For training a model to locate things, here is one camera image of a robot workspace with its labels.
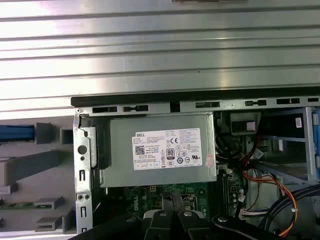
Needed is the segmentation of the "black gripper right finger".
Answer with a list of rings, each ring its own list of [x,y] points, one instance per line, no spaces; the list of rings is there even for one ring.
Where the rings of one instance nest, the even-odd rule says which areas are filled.
[[[172,194],[174,213],[189,240],[281,240],[282,237],[231,216],[216,215],[210,221],[197,211],[185,210],[181,194]]]

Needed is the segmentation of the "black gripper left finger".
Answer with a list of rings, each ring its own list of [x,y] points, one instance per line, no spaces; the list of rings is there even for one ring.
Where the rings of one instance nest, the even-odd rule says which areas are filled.
[[[164,192],[162,200],[168,201],[161,210],[148,211],[143,219],[133,213],[119,215],[86,230],[76,240],[169,240],[175,215],[174,192]]]

